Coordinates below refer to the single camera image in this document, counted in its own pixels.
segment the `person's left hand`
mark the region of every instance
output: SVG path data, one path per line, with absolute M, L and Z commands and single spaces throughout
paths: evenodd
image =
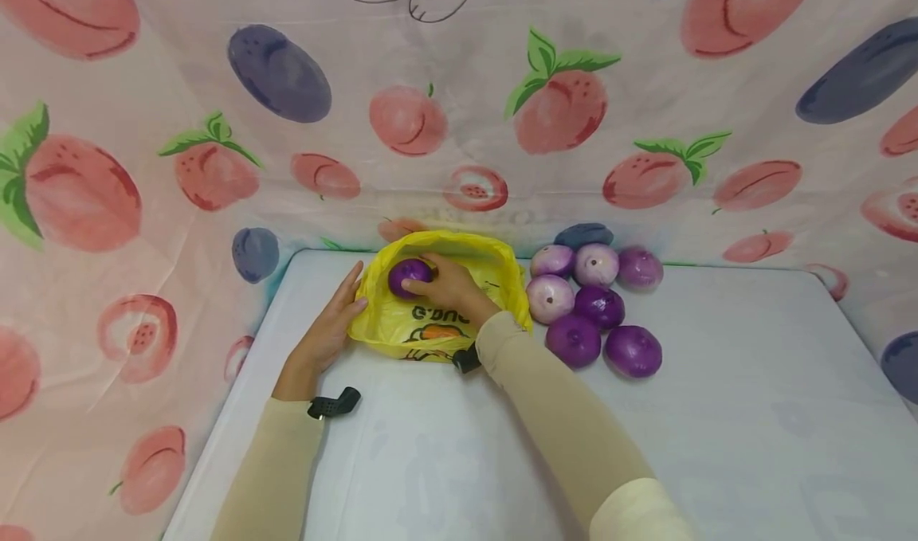
M 363 262 L 358 262 L 292 350 L 272 397 L 283 402 L 309 402 L 316 396 L 320 374 L 338 359 L 347 342 L 348 326 L 367 307 L 367 299 L 355 300 L 361 271 Z

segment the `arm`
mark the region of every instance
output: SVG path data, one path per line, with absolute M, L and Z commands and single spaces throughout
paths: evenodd
M 358 263 L 284 364 L 249 450 L 229 488 L 211 541 L 300 539 L 325 421 L 308 415 L 322 374 L 342 352 L 355 301 Z
M 446 258 L 434 282 L 406 289 L 457 310 L 478 329 L 482 366 L 502 388 L 592 539 L 688 541 L 689 526 L 641 451 L 596 394 Z

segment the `yellow plastic bag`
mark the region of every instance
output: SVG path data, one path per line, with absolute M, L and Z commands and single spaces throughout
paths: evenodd
M 393 265 L 424 252 L 440 253 L 464 265 L 488 298 L 512 312 L 521 326 L 532 329 L 524 269 L 513 249 L 495 238 L 434 229 L 394 241 L 368 265 L 357 296 L 365 296 L 369 305 L 351 323 L 348 334 L 354 340 L 391 358 L 435 362 L 448 362 L 453 353 L 475 341 L 477 331 L 464 316 L 436 308 L 423 298 L 403 300 L 389 292 Z

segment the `peach-print fabric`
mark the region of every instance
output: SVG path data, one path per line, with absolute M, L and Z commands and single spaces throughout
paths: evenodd
M 918 400 L 917 16 L 0 0 L 0 539 L 157 539 L 292 253 L 418 229 L 807 269 Z

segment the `purple onion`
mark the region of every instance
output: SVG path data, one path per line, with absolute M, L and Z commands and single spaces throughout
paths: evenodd
M 626 302 L 616 292 L 602 286 L 587 284 L 574 297 L 574 313 L 610 330 L 626 319 Z
M 650 378 L 663 365 L 663 347 L 641 326 L 618 326 L 606 337 L 606 358 L 629 378 Z
M 644 246 L 618 253 L 618 283 L 634 292 L 653 292 L 663 281 L 663 263 Z
M 526 287 L 529 312 L 536 322 L 550 324 L 574 310 L 574 289 L 561 276 L 536 276 Z
M 618 255 L 609 245 L 584 245 L 576 251 L 574 280 L 580 286 L 611 286 L 618 275 Z
M 589 366 L 599 358 L 602 337 L 596 324 L 583 316 L 567 314 L 545 332 L 545 347 L 569 367 Z
M 412 300 L 418 298 L 418 295 L 406 291 L 401 285 L 403 280 L 433 282 L 434 271 L 426 262 L 418 258 L 406 258 L 389 270 L 389 291 L 392 291 L 398 298 Z
M 548 245 L 532 257 L 529 272 L 532 277 L 554 274 L 567 279 L 574 271 L 574 251 L 564 245 Z

